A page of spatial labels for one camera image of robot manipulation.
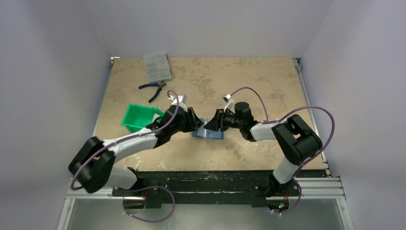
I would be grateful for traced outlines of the blue card holder wallet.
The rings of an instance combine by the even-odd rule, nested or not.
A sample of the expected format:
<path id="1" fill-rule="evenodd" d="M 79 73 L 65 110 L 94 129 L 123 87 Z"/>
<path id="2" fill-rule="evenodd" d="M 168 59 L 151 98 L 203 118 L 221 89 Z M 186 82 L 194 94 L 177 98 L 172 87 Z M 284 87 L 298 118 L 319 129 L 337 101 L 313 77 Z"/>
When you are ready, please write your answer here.
<path id="1" fill-rule="evenodd" d="M 207 124 L 207 119 L 201 119 L 202 125 L 199 129 L 192 132 L 192 137 L 202 138 L 202 139 L 224 139 L 223 131 L 212 131 L 205 129 L 204 126 Z"/>

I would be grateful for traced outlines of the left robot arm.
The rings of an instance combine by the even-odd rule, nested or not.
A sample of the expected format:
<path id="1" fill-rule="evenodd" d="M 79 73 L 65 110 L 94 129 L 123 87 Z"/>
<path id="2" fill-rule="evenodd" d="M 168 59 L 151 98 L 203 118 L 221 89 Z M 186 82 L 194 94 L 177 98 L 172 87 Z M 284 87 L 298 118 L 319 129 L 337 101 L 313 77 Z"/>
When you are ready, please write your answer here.
<path id="1" fill-rule="evenodd" d="M 137 196 L 142 192 L 143 183 L 138 180 L 135 170 L 115 170 L 114 164 L 135 153 L 156 149 L 169 142 L 178 132 L 192 132 L 202 125 L 193 108 L 183 109 L 172 105 L 163 117 L 133 134 L 109 140 L 91 137 L 68 165 L 73 175 L 70 188 L 85 189 L 91 194 L 111 186 Z"/>

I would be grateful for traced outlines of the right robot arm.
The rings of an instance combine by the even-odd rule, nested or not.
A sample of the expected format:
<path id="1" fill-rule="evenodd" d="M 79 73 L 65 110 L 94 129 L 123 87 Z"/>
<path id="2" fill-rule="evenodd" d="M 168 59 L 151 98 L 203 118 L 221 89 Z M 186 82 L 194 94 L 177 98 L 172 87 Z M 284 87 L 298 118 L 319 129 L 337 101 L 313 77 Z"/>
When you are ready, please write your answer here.
<path id="1" fill-rule="evenodd" d="M 238 102 L 234 111 L 218 109 L 214 117 L 204 126 L 211 131 L 238 129 L 250 142 L 276 140 L 284 158 L 269 176 L 268 189 L 275 195 L 287 190 L 299 166 L 322 149 L 322 141 L 313 129 L 297 114 L 285 120 L 266 123 L 254 119 L 247 102 Z"/>

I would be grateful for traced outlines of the green plastic bin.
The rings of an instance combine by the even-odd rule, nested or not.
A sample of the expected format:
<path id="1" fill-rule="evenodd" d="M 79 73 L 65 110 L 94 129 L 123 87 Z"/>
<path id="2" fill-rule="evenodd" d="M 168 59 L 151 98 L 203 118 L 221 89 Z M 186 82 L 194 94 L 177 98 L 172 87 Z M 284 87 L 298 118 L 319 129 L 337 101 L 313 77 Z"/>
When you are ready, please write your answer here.
<path id="1" fill-rule="evenodd" d="M 155 107 L 129 104 L 121 125 L 130 133 L 134 133 L 163 115 L 164 112 Z"/>

